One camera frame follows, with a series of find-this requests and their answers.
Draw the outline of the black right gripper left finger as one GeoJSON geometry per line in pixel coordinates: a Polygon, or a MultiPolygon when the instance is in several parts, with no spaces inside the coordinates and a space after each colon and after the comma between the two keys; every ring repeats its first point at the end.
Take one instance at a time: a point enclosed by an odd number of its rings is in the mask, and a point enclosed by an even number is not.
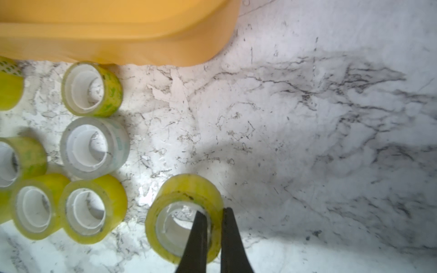
{"type": "Polygon", "coordinates": [[[208,253],[207,232],[207,218],[204,214],[197,212],[176,273],[206,273],[208,253]]]}

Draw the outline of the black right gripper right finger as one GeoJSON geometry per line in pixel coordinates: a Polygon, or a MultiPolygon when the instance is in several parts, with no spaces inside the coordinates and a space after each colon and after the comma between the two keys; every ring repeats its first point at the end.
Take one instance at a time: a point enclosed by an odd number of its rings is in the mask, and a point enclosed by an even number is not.
{"type": "Polygon", "coordinates": [[[224,208],[221,231],[221,273],[254,273],[232,208],[224,208]]]}

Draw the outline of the pale clear tape roll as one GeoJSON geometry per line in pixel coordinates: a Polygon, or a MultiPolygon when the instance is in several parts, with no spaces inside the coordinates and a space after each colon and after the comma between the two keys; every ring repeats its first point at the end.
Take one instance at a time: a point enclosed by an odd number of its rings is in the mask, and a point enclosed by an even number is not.
{"type": "Polygon", "coordinates": [[[95,179],[120,169],[129,156],[125,128],[109,118],[82,117],[72,121],[60,141],[64,167],[81,179],[95,179]]]}

